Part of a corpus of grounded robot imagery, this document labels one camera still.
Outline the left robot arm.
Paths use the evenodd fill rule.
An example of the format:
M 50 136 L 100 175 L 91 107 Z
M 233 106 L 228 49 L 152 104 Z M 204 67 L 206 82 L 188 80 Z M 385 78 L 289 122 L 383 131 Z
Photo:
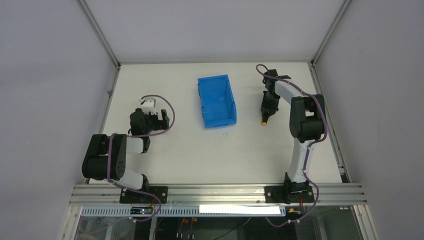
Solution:
M 85 178 L 115 183 L 124 189 L 147 192 L 150 183 L 146 175 L 127 167 L 127 155 L 148 152 L 153 131 L 168 130 L 170 119 L 167 111 L 147 112 L 137 108 L 129 116 L 130 135 L 115 133 L 113 135 L 92 135 L 81 171 Z

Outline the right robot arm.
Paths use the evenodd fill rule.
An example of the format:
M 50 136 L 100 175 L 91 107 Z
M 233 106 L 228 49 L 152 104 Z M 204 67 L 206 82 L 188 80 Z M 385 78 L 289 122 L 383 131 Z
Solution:
M 315 145 L 328 134 L 325 100 L 321 94 L 309 94 L 292 82 L 288 75 L 278 75 L 277 70 L 262 73 L 263 92 L 260 112 L 262 124 L 279 110 L 279 102 L 290 105 L 289 131 L 294 139 L 292 158 L 284 175 L 282 186 L 267 186 L 268 203 L 299 203 L 314 201 L 308 172 Z

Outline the black orange screwdriver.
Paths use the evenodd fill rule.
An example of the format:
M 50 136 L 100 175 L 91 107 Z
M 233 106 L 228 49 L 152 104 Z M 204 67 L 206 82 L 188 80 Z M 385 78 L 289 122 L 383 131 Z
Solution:
M 261 124 L 263 125 L 263 126 L 266 126 L 267 124 L 268 124 L 268 118 L 262 118 L 262 122 L 261 122 Z

